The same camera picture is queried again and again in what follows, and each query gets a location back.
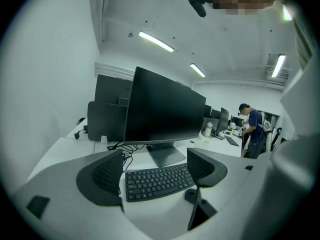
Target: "white desk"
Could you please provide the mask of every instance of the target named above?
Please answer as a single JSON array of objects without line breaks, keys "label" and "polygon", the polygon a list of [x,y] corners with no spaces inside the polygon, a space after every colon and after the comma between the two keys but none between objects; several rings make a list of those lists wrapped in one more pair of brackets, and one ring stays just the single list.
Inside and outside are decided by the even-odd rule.
[{"label": "white desk", "polygon": [[[66,138],[60,138],[43,156],[41,161],[32,171],[28,180],[44,168],[53,164],[88,156],[94,153],[96,143],[90,141],[88,135],[84,133],[84,131],[81,132],[79,139],[75,139],[74,137],[74,134],[79,130],[82,130],[83,125],[86,124],[87,119],[77,125]],[[226,139],[220,140],[213,137],[203,137],[204,140],[202,141],[198,138],[192,139],[195,143],[191,143],[191,140],[177,141],[174,143],[174,147],[185,155],[186,159],[171,165],[187,162],[187,148],[200,148],[229,156],[240,157],[242,140],[238,137],[230,136],[239,144],[239,146],[229,144]],[[109,142],[108,146],[114,144],[116,144],[116,142]],[[157,168],[146,147],[134,152],[132,157],[133,161],[128,168],[130,170]],[[130,159],[126,162],[124,168],[127,167],[129,162]],[[119,185],[125,216],[137,228],[152,239],[171,239],[178,237],[187,231],[193,205],[184,200],[185,191],[149,201],[127,202],[124,173],[121,176]]]}]

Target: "white backpack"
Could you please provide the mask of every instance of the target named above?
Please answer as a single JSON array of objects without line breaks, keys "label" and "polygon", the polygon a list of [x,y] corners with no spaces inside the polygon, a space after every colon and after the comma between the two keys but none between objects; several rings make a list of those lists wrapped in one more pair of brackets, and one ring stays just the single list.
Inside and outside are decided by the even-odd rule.
[{"label": "white backpack", "polygon": [[265,112],[260,112],[260,114],[262,116],[262,124],[257,125],[260,126],[265,133],[272,132],[271,123],[267,120]]}]

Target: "white ceiling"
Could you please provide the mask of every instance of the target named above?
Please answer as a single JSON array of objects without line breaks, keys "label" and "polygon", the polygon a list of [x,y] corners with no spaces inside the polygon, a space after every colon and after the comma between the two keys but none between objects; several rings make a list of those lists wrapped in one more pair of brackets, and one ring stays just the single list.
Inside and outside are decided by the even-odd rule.
[{"label": "white ceiling", "polygon": [[[277,54],[288,54],[283,66],[288,72],[299,69],[293,23],[283,21],[274,8],[254,15],[226,15],[209,4],[204,7],[207,16],[201,18],[188,0],[104,0],[101,50],[108,42],[116,42],[127,53],[134,50],[135,55],[151,58],[158,66],[191,81],[202,80],[191,63],[206,74],[206,80],[226,74],[233,78],[250,75],[252,71],[263,78]],[[141,38],[141,30],[175,51]]]}]

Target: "lit light fixture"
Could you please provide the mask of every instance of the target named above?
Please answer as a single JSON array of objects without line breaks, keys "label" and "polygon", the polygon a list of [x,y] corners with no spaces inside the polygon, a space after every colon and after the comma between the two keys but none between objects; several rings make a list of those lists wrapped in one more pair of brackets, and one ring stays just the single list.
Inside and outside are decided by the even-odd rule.
[{"label": "lit light fixture", "polygon": [[282,5],[283,7],[283,18],[286,20],[286,21],[292,21],[292,16],[290,14],[290,12],[288,11],[288,9]]},{"label": "lit light fixture", "polygon": [[161,46],[162,48],[166,49],[170,53],[172,53],[175,50],[171,46],[165,44],[164,42],[160,41],[159,39],[157,39],[157,38],[155,38],[155,37],[143,32],[143,31],[140,31],[139,36],[143,37],[143,38],[145,38],[145,39],[147,39],[147,40],[149,40],[149,41],[151,41],[151,42],[153,42],[155,44],[157,44],[158,46]]},{"label": "lit light fixture", "polygon": [[206,75],[204,73],[202,73],[202,71],[196,66],[196,64],[192,63],[192,64],[190,64],[190,67],[193,68],[203,78],[206,77]]},{"label": "lit light fixture", "polygon": [[280,55],[279,56],[278,62],[276,63],[276,66],[274,68],[273,74],[271,76],[272,78],[275,78],[278,75],[283,63],[285,62],[285,58],[286,58],[286,55]]}]

